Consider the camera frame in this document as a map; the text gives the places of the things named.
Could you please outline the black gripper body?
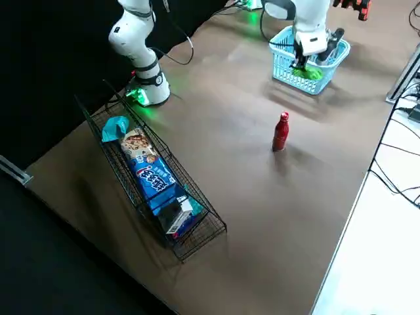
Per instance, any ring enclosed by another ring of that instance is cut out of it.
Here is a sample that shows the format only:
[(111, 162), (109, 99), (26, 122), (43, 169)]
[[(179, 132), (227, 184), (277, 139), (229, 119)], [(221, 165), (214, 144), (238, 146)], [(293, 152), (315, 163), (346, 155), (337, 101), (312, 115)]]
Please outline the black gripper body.
[(338, 42), (342, 39), (345, 34), (343, 28), (337, 28), (335, 31), (327, 29), (327, 45), (328, 46), (337, 46)]

